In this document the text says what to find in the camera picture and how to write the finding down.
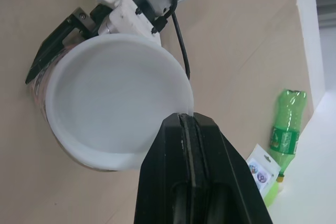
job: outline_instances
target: beige wall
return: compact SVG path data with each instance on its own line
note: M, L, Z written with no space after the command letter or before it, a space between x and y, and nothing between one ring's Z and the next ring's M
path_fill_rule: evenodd
M1 223L132 222L138 172L99 173L74 163L24 85L42 40L77 6L90 11L94 2L0 0ZM187 0L177 15L196 110L212 117L243 157L256 143L266 147L277 94L310 92L296 0ZM181 62L171 25L163 42ZM311 108L309 101L304 123Z
M196 111L212 117L243 157L268 146L282 89L310 84L296 0L187 0L177 11ZM171 24L164 46L181 62Z

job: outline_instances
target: white surface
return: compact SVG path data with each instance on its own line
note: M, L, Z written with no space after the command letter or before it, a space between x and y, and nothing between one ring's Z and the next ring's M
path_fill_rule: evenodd
M160 34L152 33L153 25L146 16L135 14L137 5L133 0L97 0L97 3L112 8L99 28L99 35L102 34L134 34L143 36L161 45Z
M140 168L162 121L193 113L193 94L175 58L126 34L89 39L51 75L46 112L52 131L78 161L94 168Z
M302 132L284 189L269 213L274 224L334 223L336 93L327 92Z
M320 30L325 88L336 91L336 27Z
M297 0L314 109L324 93L324 73L316 0Z

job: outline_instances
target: bottle label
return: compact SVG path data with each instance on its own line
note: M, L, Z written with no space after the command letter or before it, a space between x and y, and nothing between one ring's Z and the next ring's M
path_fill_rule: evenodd
M284 154L295 154L298 147L299 132L273 128L270 148Z

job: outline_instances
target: white plastic bowl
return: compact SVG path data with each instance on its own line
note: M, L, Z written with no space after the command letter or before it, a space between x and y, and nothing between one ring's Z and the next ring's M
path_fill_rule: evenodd
M46 114L60 144L84 165L139 168L162 121L193 114L183 68L164 48L134 35L89 39L54 68Z

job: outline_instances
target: green plastic bottle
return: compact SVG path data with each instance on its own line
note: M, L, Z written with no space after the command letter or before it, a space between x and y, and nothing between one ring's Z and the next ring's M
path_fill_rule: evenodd
M299 140L301 119L307 104L303 91L284 90L278 98L278 112L270 141L269 154L281 166L277 182L294 159Z

